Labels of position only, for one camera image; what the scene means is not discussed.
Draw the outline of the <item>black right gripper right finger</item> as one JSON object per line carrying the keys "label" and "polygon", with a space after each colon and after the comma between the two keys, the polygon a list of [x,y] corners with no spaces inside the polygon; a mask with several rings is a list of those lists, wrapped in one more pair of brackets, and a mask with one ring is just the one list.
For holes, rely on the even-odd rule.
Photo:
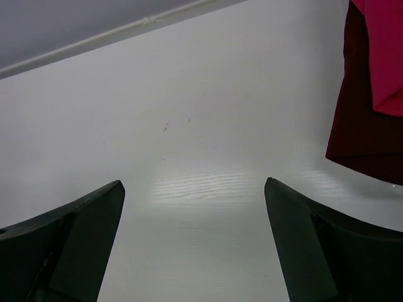
{"label": "black right gripper right finger", "polygon": [[402,301],[402,232],[268,178],[266,208],[290,301]]}

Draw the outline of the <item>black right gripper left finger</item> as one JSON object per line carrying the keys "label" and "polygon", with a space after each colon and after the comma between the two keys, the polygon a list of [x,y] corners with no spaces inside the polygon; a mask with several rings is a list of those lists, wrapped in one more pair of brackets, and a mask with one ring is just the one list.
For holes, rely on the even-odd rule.
{"label": "black right gripper left finger", "polygon": [[1,301],[96,301],[125,200],[121,181],[1,229]]}

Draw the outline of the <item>pink t-shirt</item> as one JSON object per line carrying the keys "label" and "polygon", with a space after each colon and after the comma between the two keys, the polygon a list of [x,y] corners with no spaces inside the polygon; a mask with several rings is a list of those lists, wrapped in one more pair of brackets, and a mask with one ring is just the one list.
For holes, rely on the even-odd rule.
{"label": "pink t-shirt", "polygon": [[402,1],[353,1],[368,32],[373,109],[402,116]]}

